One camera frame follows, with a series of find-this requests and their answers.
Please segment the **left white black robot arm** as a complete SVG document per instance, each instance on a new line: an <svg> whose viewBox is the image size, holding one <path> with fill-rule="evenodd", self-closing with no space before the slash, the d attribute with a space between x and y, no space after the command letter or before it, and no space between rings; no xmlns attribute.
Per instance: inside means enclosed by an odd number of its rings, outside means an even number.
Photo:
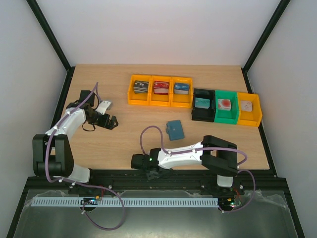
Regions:
<svg viewBox="0 0 317 238"><path fill-rule="evenodd" d="M33 170L36 176L48 181L88 183L91 170L74 162L70 139L79 127L88 123L93 127L112 130L118 126L116 116L107 114L112 102L101 100L97 90L82 90L78 100L67 105L61 119L46 133L36 134L32 140Z"/></svg>

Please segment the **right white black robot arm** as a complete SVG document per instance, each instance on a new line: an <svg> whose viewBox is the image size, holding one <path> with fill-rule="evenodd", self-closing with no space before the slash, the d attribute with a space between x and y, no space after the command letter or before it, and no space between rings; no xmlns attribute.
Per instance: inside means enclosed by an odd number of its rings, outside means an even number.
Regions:
<svg viewBox="0 0 317 238"><path fill-rule="evenodd" d="M205 135L202 141L190 146L154 148L146 154L134 154L131 168L144 172L148 180L154 180L170 176L175 167L202 165L216 175L212 190L217 195L229 195L232 194L233 177L238 172L237 154L236 144Z"/></svg>

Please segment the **teal leather card holder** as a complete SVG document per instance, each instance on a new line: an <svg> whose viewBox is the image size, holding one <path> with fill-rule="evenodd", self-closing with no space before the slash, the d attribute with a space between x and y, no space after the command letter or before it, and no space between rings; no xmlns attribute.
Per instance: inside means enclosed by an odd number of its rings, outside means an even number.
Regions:
<svg viewBox="0 0 317 238"><path fill-rule="evenodd" d="M168 121L166 124L166 133L168 134L170 141L185 138L183 127L180 120Z"/></svg>

